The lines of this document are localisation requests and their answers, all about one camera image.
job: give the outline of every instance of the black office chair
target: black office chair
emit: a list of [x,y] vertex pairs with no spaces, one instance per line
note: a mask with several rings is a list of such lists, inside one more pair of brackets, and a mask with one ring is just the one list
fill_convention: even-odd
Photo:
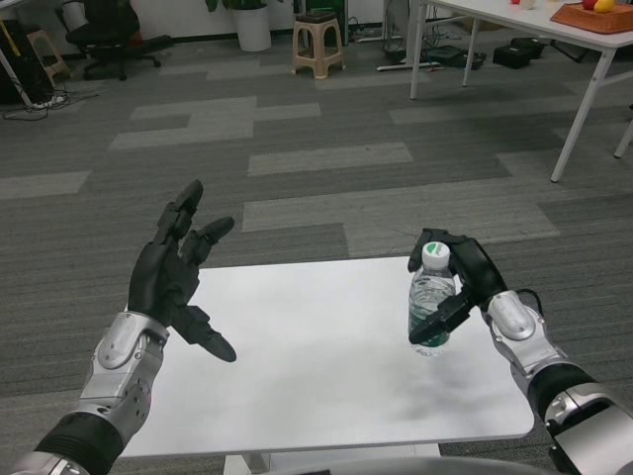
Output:
[[[63,6],[68,3],[83,3],[87,24],[70,31],[63,17]],[[79,50],[89,54],[95,62],[84,68],[83,78],[92,79],[90,71],[110,62],[119,64],[119,80],[128,79],[125,70],[127,58],[151,59],[154,67],[160,61],[149,54],[141,54],[130,47],[140,24],[130,0],[68,0],[55,9],[57,18],[68,31],[66,40]]]

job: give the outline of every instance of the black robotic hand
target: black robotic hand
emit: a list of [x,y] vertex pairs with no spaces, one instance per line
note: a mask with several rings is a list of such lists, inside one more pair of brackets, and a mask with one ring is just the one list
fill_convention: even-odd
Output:
[[408,335],[412,344],[427,341],[441,333],[453,332],[462,325],[475,306],[483,310],[490,298],[507,290],[497,267],[476,239],[453,236],[446,230],[424,228],[408,260],[408,271],[415,272],[422,265],[422,249],[429,242],[443,242],[451,249],[449,267],[453,275],[459,275],[462,291],[447,298]]
[[145,314],[166,328],[173,327],[188,343],[199,344],[219,359],[233,362],[235,351],[209,326],[209,317],[200,308],[188,305],[200,283],[198,266],[235,224],[228,217],[199,231],[189,231],[203,191],[202,183],[193,181],[167,204],[158,220],[156,236],[136,261],[128,309]]

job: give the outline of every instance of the wooden tray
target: wooden tray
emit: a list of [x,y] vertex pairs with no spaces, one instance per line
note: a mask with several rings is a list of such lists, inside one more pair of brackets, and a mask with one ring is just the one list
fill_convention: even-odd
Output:
[[553,22],[588,32],[613,35],[633,31],[633,5],[616,5],[612,12],[595,13],[580,3],[563,5],[551,18]]

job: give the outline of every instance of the bottle cap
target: bottle cap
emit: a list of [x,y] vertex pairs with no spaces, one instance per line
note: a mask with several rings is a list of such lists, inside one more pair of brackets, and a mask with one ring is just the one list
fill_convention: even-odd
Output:
[[439,270],[448,267],[451,250],[442,242],[430,242],[422,249],[422,265],[426,268]]

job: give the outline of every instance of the power strip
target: power strip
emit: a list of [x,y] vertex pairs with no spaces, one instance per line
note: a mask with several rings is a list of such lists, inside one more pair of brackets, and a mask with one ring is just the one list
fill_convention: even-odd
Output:
[[41,111],[43,109],[50,109],[53,106],[57,106],[66,102],[66,98],[62,96],[54,96],[52,99],[46,102],[40,102],[39,104],[34,104],[33,108],[37,111]]

